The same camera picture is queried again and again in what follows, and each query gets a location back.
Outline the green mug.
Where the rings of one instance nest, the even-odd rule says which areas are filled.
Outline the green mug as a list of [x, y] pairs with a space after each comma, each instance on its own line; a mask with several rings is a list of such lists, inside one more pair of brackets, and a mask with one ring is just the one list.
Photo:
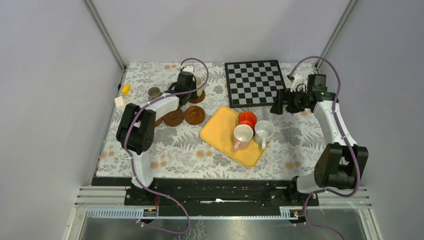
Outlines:
[[194, 77], [195, 77], [195, 81], [196, 81], [196, 89], [197, 89], [196, 93], [197, 93], [197, 97], [199, 98], [202, 95], [202, 93], [204, 92], [204, 89], [201, 87], [204, 82], [203, 82], [203, 79], [200, 76], [195, 75]]

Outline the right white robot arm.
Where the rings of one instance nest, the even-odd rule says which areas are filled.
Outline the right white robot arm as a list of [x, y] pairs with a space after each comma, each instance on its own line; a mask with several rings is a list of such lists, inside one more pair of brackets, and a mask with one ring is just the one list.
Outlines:
[[277, 91], [270, 113], [295, 114], [310, 110], [318, 120], [326, 145], [312, 173], [293, 179], [294, 188], [287, 191], [287, 201], [299, 206], [307, 194], [324, 190], [334, 193], [351, 189], [356, 193], [369, 152], [366, 147], [358, 146], [347, 130], [337, 95], [326, 86], [326, 75], [310, 74], [304, 78], [289, 74], [287, 78], [292, 85]]

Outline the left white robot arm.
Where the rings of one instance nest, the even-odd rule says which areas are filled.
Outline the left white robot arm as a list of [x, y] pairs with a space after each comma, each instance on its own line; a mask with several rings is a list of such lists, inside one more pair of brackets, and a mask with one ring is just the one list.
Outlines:
[[154, 177], [148, 150], [154, 141], [156, 121], [169, 113], [180, 111], [196, 92], [194, 73], [184, 68], [178, 74], [177, 81], [161, 96], [143, 107], [128, 103], [123, 110], [116, 139], [131, 157], [131, 182], [139, 188], [135, 197], [144, 206], [155, 200], [155, 192], [149, 188]]

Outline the yellow plastic tray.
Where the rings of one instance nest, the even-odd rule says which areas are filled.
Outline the yellow plastic tray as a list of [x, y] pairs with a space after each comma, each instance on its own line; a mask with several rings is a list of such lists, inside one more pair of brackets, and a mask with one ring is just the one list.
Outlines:
[[212, 147], [221, 151], [226, 156], [240, 163], [246, 168], [254, 167], [265, 149], [255, 143], [253, 130], [253, 138], [246, 149], [234, 151], [234, 129], [238, 124], [239, 113], [234, 110], [223, 106], [210, 118], [203, 129], [200, 131], [200, 138]]

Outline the brown wooden coaster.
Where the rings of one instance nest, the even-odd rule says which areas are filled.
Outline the brown wooden coaster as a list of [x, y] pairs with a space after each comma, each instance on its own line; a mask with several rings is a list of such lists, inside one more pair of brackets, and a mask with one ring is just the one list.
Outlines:
[[155, 121], [154, 126], [158, 127], [162, 122], [163, 122], [163, 118], [161, 117], [161, 118], [159, 118], [158, 120]]
[[184, 120], [184, 112], [181, 109], [169, 112], [162, 117], [163, 122], [169, 127], [176, 127]]
[[204, 90], [202, 90], [201, 95], [198, 98], [188, 99], [188, 102], [192, 104], [198, 104], [198, 103], [201, 103], [205, 99], [205, 97], [206, 97], [206, 93]]
[[199, 125], [206, 118], [206, 113], [199, 106], [191, 106], [184, 112], [184, 120], [190, 125]]

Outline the white mug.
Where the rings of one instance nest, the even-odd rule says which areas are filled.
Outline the white mug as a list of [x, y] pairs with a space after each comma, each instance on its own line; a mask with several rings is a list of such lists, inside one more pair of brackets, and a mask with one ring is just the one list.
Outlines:
[[260, 120], [254, 127], [253, 140], [262, 150], [264, 150], [267, 144], [271, 141], [274, 133], [275, 128], [271, 122], [267, 120]]

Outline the small grey cup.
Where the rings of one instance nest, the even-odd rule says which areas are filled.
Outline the small grey cup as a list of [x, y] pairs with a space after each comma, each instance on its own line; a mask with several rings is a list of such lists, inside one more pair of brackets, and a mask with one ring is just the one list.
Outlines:
[[161, 89], [157, 86], [153, 86], [150, 87], [147, 90], [147, 95], [148, 95], [148, 101], [151, 102], [155, 99], [157, 99], [158, 97], [160, 97], [163, 94], [163, 92], [161, 91]]

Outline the orange enamel mug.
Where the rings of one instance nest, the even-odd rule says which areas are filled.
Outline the orange enamel mug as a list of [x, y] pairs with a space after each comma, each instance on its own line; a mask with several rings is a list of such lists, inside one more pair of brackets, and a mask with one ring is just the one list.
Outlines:
[[254, 130], [258, 119], [253, 112], [243, 111], [238, 115], [237, 121], [239, 125], [248, 125], [252, 130]]

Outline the pink mug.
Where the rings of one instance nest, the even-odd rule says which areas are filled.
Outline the pink mug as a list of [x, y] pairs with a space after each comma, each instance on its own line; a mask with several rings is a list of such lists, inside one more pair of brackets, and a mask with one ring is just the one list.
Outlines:
[[233, 131], [233, 150], [238, 151], [246, 149], [250, 145], [253, 135], [253, 129], [249, 125], [238, 125]]

